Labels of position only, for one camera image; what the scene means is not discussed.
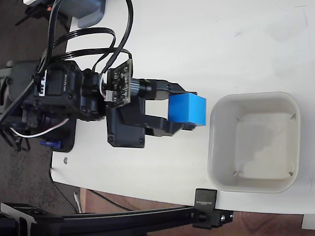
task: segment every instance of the table surface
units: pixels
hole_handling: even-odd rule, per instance
[[[215,189],[207,173],[209,120],[229,94],[283,91],[301,108],[300,170],[279,194],[218,192],[217,208],[315,213],[315,1],[134,0],[134,25],[125,46],[134,78],[165,79],[207,98],[207,126],[173,137],[146,137],[144,149],[113,148],[106,121],[78,121],[70,153],[53,153],[54,181],[123,196],[194,204],[196,188]],[[124,0],[107,1],[97,25],[122,37]],[[77,29],[77,21],[71,30]],[[69,41],[67,51],[107,47],[109,35]],[[76,59],[91,68],[99,56]],[[125,61],[120,55],[114,66]],[[147,114],[167,117],[167,101],[151,101]]]

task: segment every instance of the black cable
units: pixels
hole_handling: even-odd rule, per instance
[[[112,66],[112,64],[117,59],[119,53],[122,52],[122,49],[124,48],[124,45],[126,44],[128,38],[129,38],[131,28],[132,28],[132,23],[133,23],[133,6],[132,6],[131,0],[126,0],[126,3],[127,3],[127,7],[128,7],[128,23],[127,23],[126,31],[124,33],[124,36],[123,36],[120,44],[116,48],[114,54],[110,57],[105,68],[102,70],[102,73],[105,73]]]
[[[47,54],[45,56],[43,63],[40,65],[38,74],[44,73],[53,55],[56,21],[57,21],[59,8],[62,1],[63,0],[55,0],[51,13],[50,13],[49,26],[48,26]]]
[[[13,151],[20,152],[22,150],[21,141],[15,137],[11,129],[4,126],[0,127],[0,135]]]
[[[76,214],[79,214],[79,211],[77,210],[77,208],[76,208],[74,205],[71,204],[71,202],[64,196],[64,194],[63,194],[63,193],[59,190],[59,188],[56,186],[56,184],[55,184],[53,178],[51,177],[51,170],[52,170],[52,168],[53,168],[53,157],[51,157],[51,161],[50,161],[50,169],[49,169],[49,178],[50,178],[50,181],[51,181],[51,183],[53,184],[53,186],[55,187],[55,189],[57,190],[57,192],[60,194],[60,196],[62,196],[62,198],[64,199],[64,201],[69,204],[69,206],[74,210],[74,212],[75,212]]]
[[[66,60],[86,55],[96,55],[96,54],[104,54],[104,53],[114,53],[117,48],[93,48],[93,49],[82,49],[78,51],[68,52],[56,55],[51,58],[51,62],[56,62],[60,60]],[[129,55],[129,58],[132,59],[131,53],[126,49],[121,49],[121,53],[126,53]]]
[[[56,48],[57,46],[61,45],[64,42],[69,41],[70,39],[76,38],[76,37],[80,37],[83,35],[88,35],[88,34],[95,34],[95,33],[107,33],[113,36],[113,41],[110,45],[110,48],[112,48],[115,43],[116,43],[116,35],[115,32],[112,29],[109,28],[88,28],[88,29],[79,29],[70,33],[67,33],[63,36],[61,36],[59,39],[57,39],[54,42],[54,48]],[[44,52],[43,56],[42,56],[42,60],[45,58],[47,53],[47,50]]]
[[[94,194],[98,195],[100,198],[103,198],[104,200],[108,201],[110,204],[113,204],[114,206],[117,206],[117,207],[120,208],[120,209],[123,209],[123,210],[126,210],[126,211],[132,211],[132,210],[130,210],[130,209],[127,208],[127,207],[121,206],[121,205],[119,205],[119,204],[117,204],[117,203],[115,203],[115,202],[109,200],[107,197],[105,197],[105,196],[103,196],[103,195],[101,195],[101,194],[95,192],[94,190],[90,190],[90,189],[89,189],[89,191],[90,191],[91,193],[94,193]]]

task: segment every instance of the screw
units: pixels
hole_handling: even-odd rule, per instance
[[[11,85],[12,83],[13,83],[12,78],[7,78],[7,79],[6,79],[6,84],[7,84],[7,85]]]
[[[38,107],[39,105],[40,105],[40,101],[38,100],[34,101],[33,106]]]
[[[67,96],[67,99],[68,99],[68,100],[72,100],[72,99],[73,99],[73,95],[72,95],[72,94],[69,94],[69,95]]]

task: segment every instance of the brown floor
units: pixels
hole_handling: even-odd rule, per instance
[[[172,204],[151,202],[118,195],[104,194],[110,200],[134,210],[173,207]],[[111,205],[88,190],[81,190],[84,212],[114,213],[123,210]],[[191,225],[150,233],[151,236],[315,236],[315,231],[302,230],[302,215],[236,212],[234,221],[213,230],[195,229]]]

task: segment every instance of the square container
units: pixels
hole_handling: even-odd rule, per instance
[[[287,93],[220,99],[211,112],[209,178],[223,191],[285,191],[298,174],[300,130],[300,108]]]

